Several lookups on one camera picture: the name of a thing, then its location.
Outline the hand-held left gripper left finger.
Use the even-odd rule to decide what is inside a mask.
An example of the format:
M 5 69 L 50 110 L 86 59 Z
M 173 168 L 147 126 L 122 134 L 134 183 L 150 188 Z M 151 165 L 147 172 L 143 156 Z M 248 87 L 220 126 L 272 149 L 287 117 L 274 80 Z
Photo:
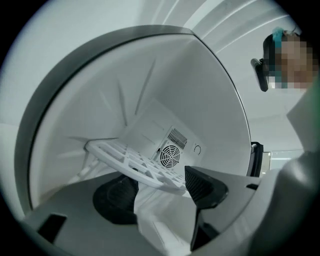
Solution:
M 72 256 L 148 256 L 134 202 L 138 183 L 107 174 L 62 188 L 22 224 Z

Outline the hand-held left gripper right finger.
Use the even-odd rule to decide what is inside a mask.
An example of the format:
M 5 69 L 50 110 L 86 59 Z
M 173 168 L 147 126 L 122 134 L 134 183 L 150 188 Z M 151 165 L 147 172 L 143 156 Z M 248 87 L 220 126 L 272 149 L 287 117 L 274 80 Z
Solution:
M 259 177 L 185 166 L 185 186 L 195 206 L 190 243 L 193 252 L 222 234 L 248 205 L 261 183 Z

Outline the white wire fridge shelf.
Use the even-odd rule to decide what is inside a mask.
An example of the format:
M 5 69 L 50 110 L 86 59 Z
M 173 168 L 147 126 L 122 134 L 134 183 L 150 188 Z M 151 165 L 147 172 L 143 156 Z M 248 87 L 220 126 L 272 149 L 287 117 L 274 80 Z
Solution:
M 90 140 L 85 149 L 98 161 L 139 183 L 178 196 L 191 197 L 183 175 L 162 167 L 116 139 Z

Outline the black mini fridge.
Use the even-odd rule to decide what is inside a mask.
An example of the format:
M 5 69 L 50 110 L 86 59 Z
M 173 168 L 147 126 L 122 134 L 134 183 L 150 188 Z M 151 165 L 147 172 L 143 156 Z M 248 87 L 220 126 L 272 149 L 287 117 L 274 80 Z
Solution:
M 14 151 L 27 214 L 89 162 L 91 141 L 120 140 L 152 157 L 172 130 L 183 165 L 246 175 L 251 134 L 222 59 L 193 31 L 122 28 L 87 41 L 40 81 L 22 115 Z

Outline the person's white printed shirt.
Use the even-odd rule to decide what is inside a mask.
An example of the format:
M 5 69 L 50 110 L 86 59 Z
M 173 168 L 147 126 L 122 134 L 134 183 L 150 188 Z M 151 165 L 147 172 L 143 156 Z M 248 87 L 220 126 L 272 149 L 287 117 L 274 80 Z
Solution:
M 309 87 L 297 104 L 288 112 L 304 152 L 320 152 L 320 83 Z

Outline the teal hair scrunchie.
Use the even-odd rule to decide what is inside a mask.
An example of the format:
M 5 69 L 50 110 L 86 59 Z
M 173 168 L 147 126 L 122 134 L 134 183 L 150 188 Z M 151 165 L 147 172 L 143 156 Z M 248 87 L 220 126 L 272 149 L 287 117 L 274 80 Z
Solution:
M 292 31 L 285 30 L 282 27 L 276 27 L 272 30 L 272 40 L 274 42 L 274 47 L 280 49 L 283 45 L 283 42 L 286 42 L 288 36 L 292 35 Z

